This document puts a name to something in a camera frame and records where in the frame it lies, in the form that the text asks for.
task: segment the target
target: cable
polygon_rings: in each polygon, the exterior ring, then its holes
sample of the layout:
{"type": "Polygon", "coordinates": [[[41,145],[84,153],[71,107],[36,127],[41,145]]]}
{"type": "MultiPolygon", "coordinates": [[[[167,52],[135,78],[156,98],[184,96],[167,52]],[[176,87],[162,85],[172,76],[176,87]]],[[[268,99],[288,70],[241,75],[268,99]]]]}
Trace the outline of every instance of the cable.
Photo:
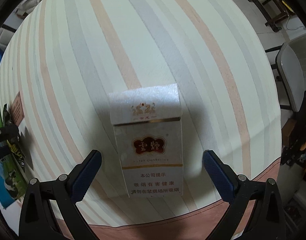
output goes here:
{"type": "Polygon", "coordinates": [[[291,16],[290,16],[289,14],[287,14],[287,21],[286,21],[286,24],[285,24],[285,28],[286,28],[287,30],[289,30],[289,31],[296,31],[296,30],[298,30],[299,28],[304,27],[304,25],[302,25],[302,26],[299,26],[299,27],[297,27],[297,28],[295,28],[295,29],[289,29],[289,28],[287,27],[287,24],[289,23],[290,18],[291,18],[291,16]]]}

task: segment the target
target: gold emblem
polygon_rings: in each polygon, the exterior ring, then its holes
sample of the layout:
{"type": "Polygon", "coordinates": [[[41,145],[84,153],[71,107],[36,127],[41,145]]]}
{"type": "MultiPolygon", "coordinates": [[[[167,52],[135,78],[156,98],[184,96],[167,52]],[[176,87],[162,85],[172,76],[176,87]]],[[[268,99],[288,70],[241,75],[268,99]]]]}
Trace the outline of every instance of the gold emblem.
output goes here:
{"type": "Polygon", "coordinates": [[[152,103],[152,106],[147,103],[140,103],[136,107],[132,106],[133,116],[139,114],[154,114],[155,113],[155,103],[152,103]]]}

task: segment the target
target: floor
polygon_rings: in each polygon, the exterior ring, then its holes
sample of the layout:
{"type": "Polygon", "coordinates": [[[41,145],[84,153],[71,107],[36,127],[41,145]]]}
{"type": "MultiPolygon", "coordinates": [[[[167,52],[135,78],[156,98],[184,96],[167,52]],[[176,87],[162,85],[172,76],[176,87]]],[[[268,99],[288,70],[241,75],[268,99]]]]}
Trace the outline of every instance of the floor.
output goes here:
{"type": "MultiPolygon", "coordinates": [[[[296,19],[291,18],[289,20],[289,23],[287,24],[287,28],[289,28],[290,30],[286,28],[286,21],[284,21],[279,25],[280,27],[282,27],[282,30],[275,33],[272,31],[271,27],[265,26],[266,19],[254,3],[248,2],[248,0],[233,1],[236,3],[236,5],[240,8],[240,10],[244,13],[246,18],[251,23],[264,49],[269,49],[275,46],[282,45],[285,41],[298,37],[306,32],[305,28],[302,26],[303,24],[296,17],[296,19]]],[[[272,15],[274,15],[274,13],[277,11],[277,8],[273,2],[269,2],[266,5],[266,9],[269,14],[272,15]]],[[[276,54],[277,52],[267,53],[269,62],[271,64],[275,63],[276,54]]],[[[277,93],[280,104],[288,105],[287,96],[281,82],[277,82],[277,93]]],[[[291,111],[283,109],[281,110],[281,127],[283,127],[283,125],[291,116],[291,111]]]]}

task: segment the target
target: box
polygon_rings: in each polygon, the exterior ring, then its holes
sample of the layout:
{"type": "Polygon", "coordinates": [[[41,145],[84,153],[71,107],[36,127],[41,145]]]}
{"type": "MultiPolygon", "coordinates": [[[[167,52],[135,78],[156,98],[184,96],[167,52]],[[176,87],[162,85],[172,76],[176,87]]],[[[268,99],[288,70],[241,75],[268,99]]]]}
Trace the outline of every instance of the box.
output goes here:
{"type": "Polygon", "coordinates": [[[129,197],[183,195],[177,84],[111,93],[109,103],[129,197]]]}
{"type": "MultiPolygon", "coordinates": [[[[0,147],[7,145],[6,141],[0,142],[0,147]]],[[[7,208],[15,200],[25,194],[27,183],[14,162],[11,154],[0,160],[0,202],[7,208]]]]}

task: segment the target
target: chair backrest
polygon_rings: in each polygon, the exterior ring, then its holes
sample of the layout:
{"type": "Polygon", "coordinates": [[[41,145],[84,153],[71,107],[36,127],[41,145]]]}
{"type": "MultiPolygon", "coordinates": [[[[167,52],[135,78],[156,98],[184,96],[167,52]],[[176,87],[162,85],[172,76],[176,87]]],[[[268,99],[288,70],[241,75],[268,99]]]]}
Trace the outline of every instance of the chair backrest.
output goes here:
{"type": "Polygon", "coordinates": [[[301,35],[288,43],[295,52],[303,71],[304,86],[306,90],[306,34],[301,35]]]}
{"type": "Polygon", "coordinates": [[[277,68],[284,82],[294,112],[301,108],[305,84],[301,64],[288,43],[284,43],[277,54],[277,68]]]}

